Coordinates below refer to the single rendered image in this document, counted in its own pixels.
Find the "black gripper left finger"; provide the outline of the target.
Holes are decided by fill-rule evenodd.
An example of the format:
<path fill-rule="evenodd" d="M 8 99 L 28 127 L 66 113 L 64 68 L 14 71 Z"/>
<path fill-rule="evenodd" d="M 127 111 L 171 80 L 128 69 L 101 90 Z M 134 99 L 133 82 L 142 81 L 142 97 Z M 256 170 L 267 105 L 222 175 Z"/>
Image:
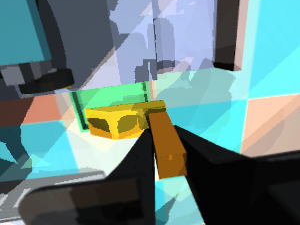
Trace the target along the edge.
<path fill-rule="evenodd" d="M 38 187 L 18 204 L 25 225 L 156 225 L 151 129 L 107 177 Z"/>

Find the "yellow chock with orange handle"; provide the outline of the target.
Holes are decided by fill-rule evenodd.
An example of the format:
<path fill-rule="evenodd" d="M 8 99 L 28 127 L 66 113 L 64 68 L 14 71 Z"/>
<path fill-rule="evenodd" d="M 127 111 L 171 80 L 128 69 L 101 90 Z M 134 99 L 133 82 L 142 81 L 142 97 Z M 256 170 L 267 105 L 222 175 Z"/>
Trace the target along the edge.
<path fill-rule="evenodd" d="M 151 129 L 159 180 L 187 176 L 187 152 L 163 100 L 84 109 L 90 135 L 119 140 Z"/>

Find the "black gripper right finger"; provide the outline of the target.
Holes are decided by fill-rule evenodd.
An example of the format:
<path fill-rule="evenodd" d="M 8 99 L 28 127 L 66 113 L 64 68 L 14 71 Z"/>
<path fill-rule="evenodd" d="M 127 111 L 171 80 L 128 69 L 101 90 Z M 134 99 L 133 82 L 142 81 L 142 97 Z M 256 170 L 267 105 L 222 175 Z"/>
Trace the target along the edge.
<path fill-rule="evenodd" d="M 205 225 L 255 225 L 264 189 L 300 180 L 300 150 L 250 157 L 173 126 L 187 152 L 185 179 Z"/>

